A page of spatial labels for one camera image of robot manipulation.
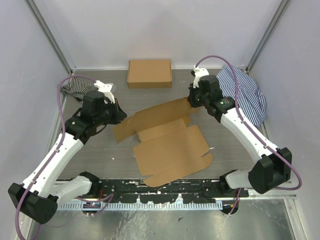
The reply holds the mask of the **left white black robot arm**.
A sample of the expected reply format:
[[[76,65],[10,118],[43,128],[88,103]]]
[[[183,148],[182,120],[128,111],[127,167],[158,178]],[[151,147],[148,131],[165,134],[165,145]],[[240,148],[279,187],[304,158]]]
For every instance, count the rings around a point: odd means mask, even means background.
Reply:
[[[100,194],[100,179],[84,171],[76,178],[56,186],[55,182],[72,157],[97,135],[98,127],[121,123],[127,114],[111,92],[89,91],[82,106],[69,118],[58,139],[36,170],[21,184],[12,183],[8,194],[16,209],[43,225],[57,208],[80,196]]]

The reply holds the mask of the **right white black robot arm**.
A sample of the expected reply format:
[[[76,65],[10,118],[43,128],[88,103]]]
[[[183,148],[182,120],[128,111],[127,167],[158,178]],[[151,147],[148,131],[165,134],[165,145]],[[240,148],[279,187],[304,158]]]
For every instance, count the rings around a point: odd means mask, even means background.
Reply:
[[[292,153],[286,147],[280,149],[264,137],[236,108],[232,97],[224,97],[215,75],[196,76],[189,86],[188,102],[193,108],[205,107],[207,113],[230,130],[245,147],[254,162],[249,170],[232,170],[219,178],[220,192],[232,197],[239,188],[254,189],[264,194],[287,182],[291,168],[285,162],[292,161]]]

